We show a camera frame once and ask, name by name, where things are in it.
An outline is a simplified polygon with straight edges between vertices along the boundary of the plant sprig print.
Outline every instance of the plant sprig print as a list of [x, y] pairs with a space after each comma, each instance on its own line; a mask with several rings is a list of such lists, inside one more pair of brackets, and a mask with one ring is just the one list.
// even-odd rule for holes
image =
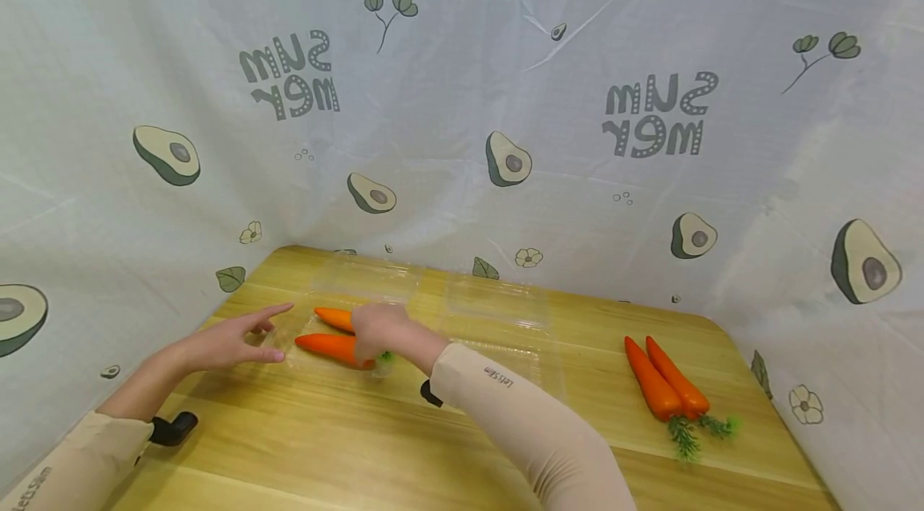
[[796, 85], [796, 82], [802, 78], [804, 73], [809, 71], [810, 67], [816, 65], [823, 59], [828, 57], [835, 57], [838, 60], [852, 60], [855, 59], [858, 55], [861, 54], [861, 47], [857, 44], [857, 36], [848, 35], [845, 31], [839, 31], [837, 34], [831, 37], [828, 41], [828, 54], [814, 59], [812, 62], [809, 62], [806, 59], [806, 54], [815, 48], [818, 45], [818, 36], [806, 35], [802, 38], [798, 38], [794, 43], [792, 43], [792, 51], [795, 51], [799, 55], [799, 59], [802, 60], [802, 72], [799, 72], [799, 75], [796, 76], [796, 79], [786, 87], [785, 90], [780, 92], [780, 95], [790, 91], [792, 86]]

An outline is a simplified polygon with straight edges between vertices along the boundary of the beige sleeve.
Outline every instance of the beige sleeve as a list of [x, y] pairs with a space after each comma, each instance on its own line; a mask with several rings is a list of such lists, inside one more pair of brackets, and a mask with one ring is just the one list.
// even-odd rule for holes
[[140, 420], [84, 416], [2, 503], [1, 511], [97, 511], [144, 452], [154, 430]]
[[452, 343], [431, 391], [466, 412], [521, 470], [546, 511], [633, 511], [610, 446], [551, 395], [472, 349]]

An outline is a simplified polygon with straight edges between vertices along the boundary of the clear plastic box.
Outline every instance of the clear plastic box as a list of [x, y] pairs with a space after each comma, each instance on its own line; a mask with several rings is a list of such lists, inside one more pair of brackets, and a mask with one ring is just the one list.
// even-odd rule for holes
[[467, 274], [446, 279], [440, 332], [566, 401], [545, 291]]
[[338, 385], [388, 377], [394, 360], [376, 361], [374, 370], [363, 371], [324, 355], [304, 351], [296, 346], [294, 340], [300, 335], [312, 333], [351, 334], [318, 318], [314, 314], [318, 306], [350, 310], [353, 306], [372, 302], [406, 304], [417, 290], [419, 281], [420, 270], [415, 267], [339, 254], [318, 269], [310, 290], [304, 293], [292, 311], [276, 320], [274, 332], [266, 337], [263, 345], [284, 351], [286, 366], [299, 377], [323, 378]]

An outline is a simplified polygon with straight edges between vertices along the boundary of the black clip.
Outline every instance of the black clip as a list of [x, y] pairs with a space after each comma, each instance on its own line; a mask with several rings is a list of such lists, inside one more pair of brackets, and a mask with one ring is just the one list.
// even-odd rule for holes
[[430, 379], [426, 379], [426, 381], [420, 385], [420, 396], [424, 397], [431, 405], [436, 405], [438, 408], [443, 407], [443, 401], [430, 392]]
[[159, 416], [154, 416], [151, 422], [154, 424], [151, 442], [166, 448], [175, 448], [183, 443], [188, 434], [199, 424], [199, 418], [190, 412], [182, 412], [176, 415], [173, 422], [163, 420]]

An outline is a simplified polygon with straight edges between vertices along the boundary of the finger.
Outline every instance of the finger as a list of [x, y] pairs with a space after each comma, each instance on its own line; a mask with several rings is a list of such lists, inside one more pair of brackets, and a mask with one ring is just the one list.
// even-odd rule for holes
[[242, 363], [281, 363], [286, 359], [286, 353], [278, 348], [247, 346], [242, 354]]
[[247, 327], [247, 330], [256, 328], [262, 323], [267, 322], [270, 318], [282, 314], [287, 310], [291, 310], [293, 303], [287, 302], [285, 304], [277, 304], [273, 306], [267, 306], [265, 309], [257, 310], [251, 314], [247, 314], [241, 317], [241, 321], [244, 323], [244, 326]]
[[266, 321], [257, 324], [256, 327], [250, 329], [250, 332], [255, 335], [262, 335], [263, 333], [272, 333], [274, 328], [273, 323]]

